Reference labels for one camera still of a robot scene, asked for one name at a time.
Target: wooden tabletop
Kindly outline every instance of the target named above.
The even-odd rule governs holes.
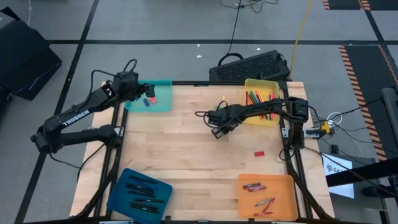
[[[290,82],[288,88],[290,96],[307,98],[303,83]],[[243,86],[173,86],[173,95],[173,110],[169,113],[129,113],[119,175],[130,168],[172,185],[174,192],[164,213],[172,220],[247,220],[237,211],[234,190],[238,175],[287,174],[285,163],[279,159],[279,125],[242,124],[217,140],[194,112],[212,110],[224,96],[229,104],[243,103]],[[113,109],[96,113],[93,126],[110,124],[112,113]],[[306,127],[311,126],[309,119]],[[87,144],[85,158],[100,145]],[[319,150],[314,139],[306,139],[305,145]],[[256,151],[264,151],[265,156],[254,157]],[[98,188],[104,152],[82,170],[71,215],[80,212]],[[320,156],[305,149],[301,155],[309,191],[334,217]],[[299,188],[297,191],[300,213],[305,217],[302,194]],[[102,214],[107,198],[106,192]],[[127,217],[113,212],[113,218]]]

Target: translucent teal tray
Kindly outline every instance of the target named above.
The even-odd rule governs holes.
[[[135,101],[127,101],[124,107],[132,112],[168,112],[172,109],[173,88],[171,80],[139,80],[139,83],[155,85],[156,103],[153,104],[142,94],[141,98]],[[144,99],[148,99],[149,106],[146,106]]]

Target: white sign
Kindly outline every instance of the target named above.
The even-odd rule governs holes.
[[[349,169],[353,168],[353,163],[351,161],[340,159],[331,155],[327,155],[327,157],[333,159],[337,163]],[[345,168],[341,167],[340,165],[326,158],[324,155],[322,155],[322,158],[323,158],[323,171],[325,172],[325,175],[331,175],[346,170]],[[354,184],[345,184],[341,186],[329,187],[329,192],[349,198],[354,198]]]

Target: translucent blue tray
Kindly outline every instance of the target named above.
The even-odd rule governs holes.
[[[124,107],[132,112],[169,112],[172,110],[173,103],[173,88],[171,80],[139,80],[139,83],[148,83],[155,85],[155,98],[156,103],[149,102],[146,106],[144,99],[147,99],[145,94],[138,100],[127,101]]]
[[[130,180],[129,178],[130,176],[157,182],[157,184],[153,185],[150,184],[151,186],[157,187],[157,190],[154,191],[154,195],[156,198],[148,198],[148,199],[163,200],[164,203],[154,203],[154,202],[136,202],[136,203],[143,203],[147,205],[157,206],[159,207],[159,214],[154,214],[130,207],[130,202],[135,202],[134,201],[135,198],[146,198],[143,196],[127,193],[131,189],[126,187],[126,183],[133,184],[132,180]],[[137,220],[141,223],[159,224],[162,221],[163,213],[165,211],[167,202],[170,199],[172,191],[173,187],[171,185],[126,168],[123,170],[122,175],[120,176],[118,183],[116,184],[114,190],[112,191],[106,206],[110,210],[119,212],[120,214],[128,216],[133,220]]]

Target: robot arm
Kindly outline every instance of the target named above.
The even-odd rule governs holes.
[[[147,83],[139,84],[138,73],[133,71],[118,73],[113,82],[107,81],[101,88],[90,93],[84,102],[47,119],[30,140],[40,152],[47,154],[56,153],[63,146],[90,141],[101,141],[109,147],[114,147],[118,144],[118,131],[111,125],[75,133],[63,134],[61,131],[89,114],[104,111],[127,100],[133,101],[143,93],[148,97],[154,97],[154,86]]]
[[[291,104],[291,111],[282,109],[282,104]],[[289,145],[296,149],[304,147],[303,124],[308,120],[308,101],[301,98],[273,99],[255,105],[229,105],[216,111],[207,111],[208,123],[215,127],[211,130],[215,138],[219,139],[233,131],[245,119],[266,115],[278,114],[294,124],[289,131]]]

